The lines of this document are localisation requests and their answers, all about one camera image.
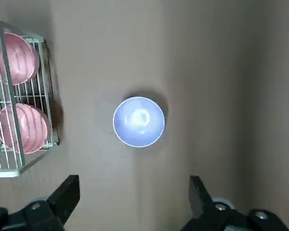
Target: metal wire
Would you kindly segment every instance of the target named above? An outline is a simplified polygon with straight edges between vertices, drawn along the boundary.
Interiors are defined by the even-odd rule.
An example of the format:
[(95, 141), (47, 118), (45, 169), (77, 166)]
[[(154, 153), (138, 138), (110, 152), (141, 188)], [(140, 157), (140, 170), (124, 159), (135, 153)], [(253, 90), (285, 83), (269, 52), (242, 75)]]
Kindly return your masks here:
[[(36, 76), (32, 77), (30, 81), (19, 84), (17, 86), (12, 84), (7, 48), (4, 41), (4, 32), (6, 29), (8, 29), (7, 32), (16, 33), (22, 36), (28, 43), (33, 46), (33, 48), (39, 54), (40, 65)], [(32, 161), (26, 163), (16, 113), (16, 103), (27, 103), (41, 109), (42, 112), (47, 115), (51, 128), (53, 126), (50, 104), (53, 91), (52, 86), (49, 85), (51, 83), (51, 80), (49, 79), (51, 77), (49, 69), (50, 67), (49, 65), (45, 66), (44, 63), (43, 45), (44, 39), (42, 37), (28, 33), (27, 31), (20, 30), (5, 22), (0, 21), (0, 46), (2, 50), (2, 54), (0, 55), (3, 56), (4, 60), (4, 67), (2, 68), (2, 65), (0, 65), (0, 68), (2, 68), (2, 70), (0, 70), (0, 113), (4, 112), (5, 110), (7, 116), (6, 123), (8, 125), (7, 130), (5, 131), (5, 126), (2, 124), (0, 118), (0, 177), (18, 176), (20, 173), (27, 170), (37, 161), (42, 159), (40, 157), (35, 160), (30, 158)], [(11, 111), (12, 116), (8, 116), (8, 110)], [(11, 150), (9, 150), (6, 146), (6, 137), (3, 135), (4, 132), (10, 134), (11, 136)], [(50, 129), (50, 137), (46, 140), (41, 150), (44, 152), (54, 145), (56, 145), (56, 142), (54, 141), (53, 129)], [(15, 164), (10, 159), (12, 156), (14, 158)]]

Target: dish rack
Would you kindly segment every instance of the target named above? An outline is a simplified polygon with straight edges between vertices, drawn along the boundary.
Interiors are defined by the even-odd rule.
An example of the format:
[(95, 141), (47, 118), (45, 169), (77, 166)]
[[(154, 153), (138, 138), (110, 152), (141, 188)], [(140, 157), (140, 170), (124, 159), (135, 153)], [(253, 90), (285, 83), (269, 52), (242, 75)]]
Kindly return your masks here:
[[(13, 85), (9, 68), (9, 61), (4, 41), (4, 33), (11, 32), (24, 38), (39, 54), (39, 71), (31, 80)], [(43, 37), (28, 31), (14, 27), (0, 20), (0, 44), (4, 60), (7, 84), (0, 81), (0, 111), (7, 106), (12, 106), (13, 124), (9, 123), (10, 133), (16, 133), (16, 141), (19, 151), (10, 150), (3, 141), (0, 140), (0, 178), (11, 178), (20, 176), (31, 166), (45, 157), (49, 150), (59, 144), (59, 131), (53, 128), (52, 106), (53, 106), (53, 85), (51, 78), (51, 68), (49, 53)], [(24, 154), (20, 136), (19, 123), (16, 114), (16, 103), (26, 103), (39, 108), (47, 117), (50, 123), (50, 135), (44, 146), (33, 154)]]

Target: bowl rim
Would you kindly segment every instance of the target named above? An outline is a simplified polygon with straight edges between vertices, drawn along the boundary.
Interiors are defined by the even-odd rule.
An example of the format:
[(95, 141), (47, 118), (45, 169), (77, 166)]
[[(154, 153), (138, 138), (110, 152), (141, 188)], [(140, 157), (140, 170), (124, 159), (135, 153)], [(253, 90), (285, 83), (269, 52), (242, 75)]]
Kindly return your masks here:
[[(157, 137), (153, 142), (151, 142), (151, 143), (149, 143), (149, 144), (146, 144), (146, 145), (142, 145), (142, 146), (136, 146), (136, 145), (132, 145), (132, 144), (129, 144), (129, 143), (125, 142), (125, 141), (124, 141), (123, 139), (121, 139), (121, 137), (118, 135), (118, 133), (117, 133), (117, 131), (116, 131), (116, 128), (115, 128), (115, 116), (116, 116), (116, 114), (117, 114), (118, 109), (122, 106), (122, 104), (124, 104), (125, 102), (127, 102), (127, 101), (129, 101), (129, 100), (133, 100), (133, 99), (144, 99), (144, 100), (148, 100), (148, 101), (152, 102), (153, 104), (155, 104), (155, 105), (158, 107), (158, 109), (160, 110), (160, 112), (161, 112), (161, 114), (163, 115), (163, 118), (164, 118), (164, 119), (163, 119), (163, 129), (162, 129), (162, 131), (160, 132), (160, 134), (158, 135), (158, 137)], [(143, 96), (134, 96), (134, 97), (130, 97), (130, 98), (125, 99), (124, 101), (122, 101), (122, 102), (118, 105), (118, 107), (116, 108), (116, 110), (115, 110), (115, 112), (114, 112), (114, 115), (113, 115), (113, 117), (112, 117), (112, 126), (113, 126), (113, 129), (114, 129), (114, 131), (115, 131), (116, 136), (117, 136), (123, 143), (125, 143), (126, 145), (128, 145), (128, 146), (130, 146), (130, 147), (134, 147), (134, 148), (145, 148), (145, 147), (148, 147), (148, 146), (154, 144), (155, 142), (157, 142), (157, 141), (159, 140), (159, 138), (162, 136), (162, 134), (164, 133), (164, 129), (165, 129), (165, 116), (164, 116), (164, 113), (163, 113), (162, 109), (160, 108), (160, 106), (159, 106), (156, 102), (154, 102), (153, 100), (151, 100), (151, 99), (149, 99), (149, 98), (147, 98), (147, 97), (143, 97)]]
[(4, 32), (3, 33), (4, 35), (5, 34), (10, 34), (10, 35), (14, 35), (16, 37), (19, 37), (22, 41), (24, 41), (26, 43), (26, 45), (30, 48), (31, 50), (31, 53), (33, 54), (34, 56), (34, 61), (35, 61), (35, 64), (36, 66), (33, 68), (32, 70), (32, 73), (30, 74), (30, 77), (27, 78), (26, 80), (24, 80), (23, 82), (20, 82), (20, 83), (12, 83), (13, 86), (17, 86), (17, 85), (20, 85), (20, 84), (23, 84), (23, 83), (26, 83), (28, 82), (29, 80), (31, 80), (33, 77), (35, 77), (37, 75), (37, 73), (35, 74), (36, 71), (39, 71), (39, 54), (37, 53), (37, 51), (34, 49), (33, 46), (31, 46), (30, 43), (28, 43), (23, 37), (21, 37), (20, 35), (18, 34), (15, 34), (15, 33), (12, 33), (12, 32)]

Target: pink striped bowl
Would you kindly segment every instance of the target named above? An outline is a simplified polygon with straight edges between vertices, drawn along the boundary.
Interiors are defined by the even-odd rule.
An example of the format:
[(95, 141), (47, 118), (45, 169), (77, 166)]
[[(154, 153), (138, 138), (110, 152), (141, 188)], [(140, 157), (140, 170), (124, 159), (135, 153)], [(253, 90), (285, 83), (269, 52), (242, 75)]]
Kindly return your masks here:
[[(40, 109), (22, 103), (16, 104), (16, 111), (24, 153), (33, 153), (39, 150), (49, 137), (51, 127), (48, 118)], [(5, 108), (1, 110), (0, 121), (0, 140), (3, 142), (4, 139), (8, 149), (19, 152), (11, 105), (7, 106), (7, 110)]]
[[(22, 37), (13, 33), (4, 33), (12, 84), (18, 85), (30, 80), (39, 70), (39, 55)], [(0, 74), (7, 83), (4, 60), (0, 44)]]

